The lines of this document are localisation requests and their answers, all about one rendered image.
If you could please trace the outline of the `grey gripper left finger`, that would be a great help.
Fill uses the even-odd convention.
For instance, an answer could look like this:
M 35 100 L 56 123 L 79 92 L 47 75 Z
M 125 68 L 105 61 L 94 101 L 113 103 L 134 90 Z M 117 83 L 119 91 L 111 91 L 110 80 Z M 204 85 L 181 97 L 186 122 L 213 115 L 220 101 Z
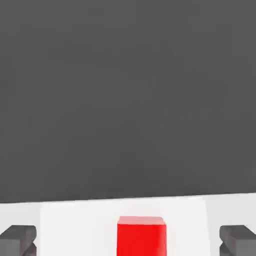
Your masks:
M 11 225 L 0 234 L 0 256 L 37 256 L 34 225 Z

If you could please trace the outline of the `small red cube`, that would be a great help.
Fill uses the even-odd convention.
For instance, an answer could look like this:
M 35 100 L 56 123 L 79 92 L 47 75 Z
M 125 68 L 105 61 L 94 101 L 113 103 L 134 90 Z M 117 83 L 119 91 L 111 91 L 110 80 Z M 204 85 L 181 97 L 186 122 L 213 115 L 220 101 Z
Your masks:
M 157 216 L 121 216 L 116 256 L 167 256 L 167 225 Z

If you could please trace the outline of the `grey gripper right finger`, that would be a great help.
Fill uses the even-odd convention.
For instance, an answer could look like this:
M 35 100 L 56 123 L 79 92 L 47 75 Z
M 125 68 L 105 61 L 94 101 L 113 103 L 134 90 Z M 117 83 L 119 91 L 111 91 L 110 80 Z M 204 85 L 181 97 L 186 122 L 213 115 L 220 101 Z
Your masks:
M 222 225 L 219 256 L 256 256 L 256 234 L 245 225 Z

